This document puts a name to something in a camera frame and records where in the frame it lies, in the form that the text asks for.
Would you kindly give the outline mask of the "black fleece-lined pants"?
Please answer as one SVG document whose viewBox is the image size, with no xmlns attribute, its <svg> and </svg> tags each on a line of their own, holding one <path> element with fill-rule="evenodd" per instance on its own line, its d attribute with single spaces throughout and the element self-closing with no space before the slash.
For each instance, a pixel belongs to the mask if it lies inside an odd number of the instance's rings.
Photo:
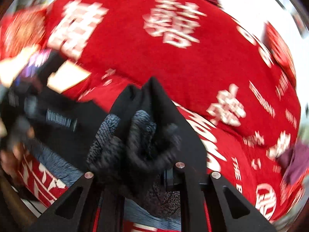
<svg viewBox="0 0 309 232">
<path fill-rule="evenodd" d="M 125 199 L 159 210 L 162 202 L 154 186 L 170 195 L 178 192 L 166 189 L 166 172 L 177 162 L 206 171 L 204 146 L 155 78 L 141 88 L 127 86 L 108 113 L 93 102 L 77 103 L 74 113 L 78 148 L 53 151 Z M 17 140 L 32 147 L 42 143 L 32 126 L 8 148 Z"/>
</svg>

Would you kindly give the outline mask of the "purple cloth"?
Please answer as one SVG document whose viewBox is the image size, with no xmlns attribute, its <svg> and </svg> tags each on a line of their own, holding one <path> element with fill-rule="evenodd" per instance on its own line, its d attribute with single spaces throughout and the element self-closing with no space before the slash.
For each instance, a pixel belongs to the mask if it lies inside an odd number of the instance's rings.
<svg viewBox="0 0 309 232">
<path fill-rule="evenodd" d="M 283 183 L 295 185 L 308 171 L 308 144 L 298 141 L 277 159 L 283 169 Z"/>
</svg>

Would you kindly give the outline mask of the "red blanket with white characters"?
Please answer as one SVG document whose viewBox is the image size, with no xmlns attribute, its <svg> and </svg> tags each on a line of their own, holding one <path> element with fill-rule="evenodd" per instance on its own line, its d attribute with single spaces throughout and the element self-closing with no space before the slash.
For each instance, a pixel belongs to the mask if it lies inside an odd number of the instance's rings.
<svg viewBox="0 0 309 232">
<path fill-rule="evenodd" d="M 155 78 L 196 132 L 206 174 L 219 172 L 273 225 L 302 198 L 277 159 L 296 144 L 301 106 L 289 50 L 271 24 L 263 43 L 205 0 L 54 0 L 1 22 L 1 86 L 53 50 L 66 60 L 47 86 L 108 113 L 129 85 Z M 1 148 L 1 170 L 47 209 L 83 172 L 40 143 Z M 182 231 L 180 196 L 159 210 L 125 199 L 123 231 Z"/>
</svg>

